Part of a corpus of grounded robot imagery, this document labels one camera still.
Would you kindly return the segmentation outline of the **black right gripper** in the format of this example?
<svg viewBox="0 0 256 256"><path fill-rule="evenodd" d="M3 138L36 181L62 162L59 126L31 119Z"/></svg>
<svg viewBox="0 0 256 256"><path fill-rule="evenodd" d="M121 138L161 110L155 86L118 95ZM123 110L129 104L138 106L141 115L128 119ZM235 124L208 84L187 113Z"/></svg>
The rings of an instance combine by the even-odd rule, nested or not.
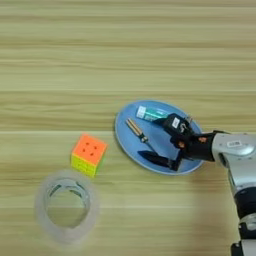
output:
<svg viewBox="0 0 256 256"><path fill-rule="evenodd" d="M167 118L158 118L152 123L163 127L166 120ZM153 164L177 171L183 159L214 162L212 144L215 136L215 132L193 134L189 136L172 136L170 142L179 149L179 153L176 159L171 162L168 158L160 156L153 151L143 150L139 151L138 154Z"/></svg>

